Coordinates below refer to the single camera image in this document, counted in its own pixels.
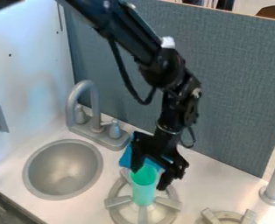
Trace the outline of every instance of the teal cup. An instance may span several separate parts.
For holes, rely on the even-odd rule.
[[[155,199],[157,170],[145,164],[137,173],[130,172],[132,200],[140,207],[149,206]]]

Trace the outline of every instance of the black cable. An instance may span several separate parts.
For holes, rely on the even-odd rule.
[[[183,147],[188,148],[188,149],[191,149],[191,148],[194,147],[194,144],[195,144],[195,142],[196,142],[196,138],[195,138],[194,131],[193,131],[192,127],[190,127],[190,126],[187,127],[187,130],[188,130],[189,134],[190,134],[191,137],[192,137],[193,143],[190,144],[190,145],[187,145],[187,144],[185,144],[185,143],[183,142],[183,140],[182,140],[182,133],[183,133],[183,131],[182,131],[181,136],[180,136],[180,143],[182,144]]]
[[[142,105],[150,104],[152,102],[153,96],[156,92],[156,88],[152,87],[152,90],[149,92],[147,98],[145,100],[142,100],[139,97],[136,89],[132,86],[130,77],[127,74],[126,68],[122,61],[122,58],[121,58],[119,49],[117,48],[115,40],[112,38],[109,38],[109,45],[110,45],[111,51],[114,53],[115,60],[116,60],[117,66],[119,68],[120,74],[122,76],[123,82],[124,82],[125,86],[127,87],[128,91],[130,92],[130,94],[133,96],[134,99],[137,100],[138,103],[140,103]]]

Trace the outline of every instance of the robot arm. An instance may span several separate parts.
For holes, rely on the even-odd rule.
[[[0,9],[18,0],[1,0]],[[89,22],[109,41],[126,87],[141,104],[149,104],[159,88],[163,91],[162,111],[153,136],[135,132],[131,141],[131,169],[137,172],[145,158],[165,171],[158,189],[165,190],[174,179],[182,179],[188,162],[177,152],[184,128],[191,130],[197,117],[200,82],[186,69],[185,61],[174,49],[172,38],[160,38],[137,14],[135,6],[124,0],[56,0]],[[116,42],[137,62],[139,71],[152,86],[142,101],[130,83]]]

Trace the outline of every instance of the gray fabric panel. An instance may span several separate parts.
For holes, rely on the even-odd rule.
[[[134,3],[160,36],[175,38],[202,82],[194,149],[261,177],[275,145],[275,21],[157,0]],[[75,80],[96,82],[103,113],[153,131],[161,93],[151,106],[137,104],[106,40],[68,11],[67,27]],[[149,87],[131,56],[122,54],[135,87],[146,96]],[[88,104],[88,95],[81,101]]]

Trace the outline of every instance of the white wall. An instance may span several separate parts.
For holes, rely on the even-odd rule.
[[[73,86],[64,21],[61,31],[54,0],[0,11],[0,105],[11,131],[0,133],[0,160],[63,112]]]

